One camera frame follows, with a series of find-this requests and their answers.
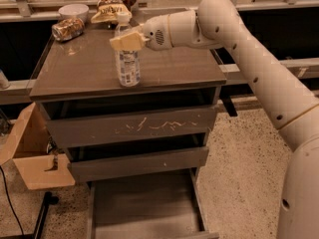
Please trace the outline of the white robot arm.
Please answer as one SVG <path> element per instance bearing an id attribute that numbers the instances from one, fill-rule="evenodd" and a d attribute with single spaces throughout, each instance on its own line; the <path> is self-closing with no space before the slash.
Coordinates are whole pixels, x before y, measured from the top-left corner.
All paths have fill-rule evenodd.
<path id="1" fill-rule="evenodd" d="M 230 0 L 153 17 L 110 43 L 116 51 L 225 48 L 293 151 L 277 239 L 319 239 L 319 100 L 249 32 Z"/>

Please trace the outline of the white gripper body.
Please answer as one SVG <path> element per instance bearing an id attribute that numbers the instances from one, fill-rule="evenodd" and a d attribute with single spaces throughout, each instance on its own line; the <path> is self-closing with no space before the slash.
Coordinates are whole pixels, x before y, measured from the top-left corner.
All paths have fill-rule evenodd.
<path id="1" fill-rule="evenodd" d="M 148 39 L 148 48 L 155 51 L 172 48 L 168 19 L 169 15 L 160 15 L 145 21 L 143 24 L 143 33 Z"/>

